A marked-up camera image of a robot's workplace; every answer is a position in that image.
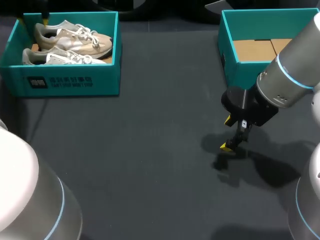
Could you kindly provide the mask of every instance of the brown cardboard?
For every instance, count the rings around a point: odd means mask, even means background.
[[[276,57],[270,40],[236,40],[233,44],[241,62],[272,61]]]
[[[275,53],[278,55],[282,49],[285,48],[285,46],[291,41],[291,38],[286,39],[271,39],[271,43],[273,45],[273,48],[275,50]]]
[[[32,44],[31,51],[33,51],[33,52],[39,51],[38,44]],[[101,60],[104,61],[107,64],[112,64],[112,56],[104,58],[104,59],[101,59]]]

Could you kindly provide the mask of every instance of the sneaker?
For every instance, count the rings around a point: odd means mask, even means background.
[[[26,48],[22,52],[23,65],[56,65],[56,64],[106,64],[89,55],[80,55],[71,50],[64,51],[54,46],[49,51],[31,51]]]
[[[71,50],[80,55],[89,55],[94,59],[105,59],[112,54],[111,37],[67,20],[55,26],[36,23],[34,37],[42,51],[57,46],[65,51]]]

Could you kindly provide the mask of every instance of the dark gray floor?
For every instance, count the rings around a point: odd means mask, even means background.
[[[223,124],[218,28],[167,19],[121,29],[119,97],[16,100],[2,88],[0,118],[73,190],[83,239],[291,239],[287,208],[320,141],[312,96],[254,127],[244,156],[221,153],[235,129]]]

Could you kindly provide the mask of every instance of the teal box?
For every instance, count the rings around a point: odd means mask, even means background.
[[[35,43],[34,26],[42,23],[40,13],[26,13],[25,26],[16,21],[0,61],[0,74],[10,92],[16,97],[118,95],[122,54],[118,13],[55,12],[50,14],[48,24],[64,20],[112,37],[112,63],[22,65],[23,50]]]
[[[249,89],[270,61],[239,61],[233,41],[293,39],[318,8],[223,10],[218,48],[228,86]]]

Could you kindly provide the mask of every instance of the shoelace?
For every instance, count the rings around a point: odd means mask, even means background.
[[[76,24],[76,26],[79,27],[77,31],[67,31],[71,32],[72,36],[82,37],[85,40],[91,39],[91,44],[93,47],[99,46],[99,39],[96,36],[94,36],[94,34],[98,33],[97,31],[91,31],[90,28],[82,26],[81,24]]]
[[[70,60],[65,60],[65,64],[91,64],[93,60],[93,58],[89,55],[80,55],[71,50],[66,52]]]

